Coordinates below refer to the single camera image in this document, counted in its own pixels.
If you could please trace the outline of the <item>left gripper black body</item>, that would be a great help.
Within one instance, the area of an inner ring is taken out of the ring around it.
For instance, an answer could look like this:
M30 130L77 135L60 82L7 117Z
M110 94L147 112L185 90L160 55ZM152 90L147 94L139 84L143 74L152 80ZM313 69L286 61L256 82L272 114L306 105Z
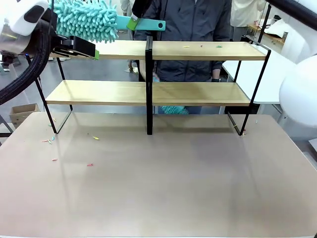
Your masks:
M57 34L57 15L44 14L42 16L42 34L44 36L42 50L61 51L67 50L63 41L65 37Z

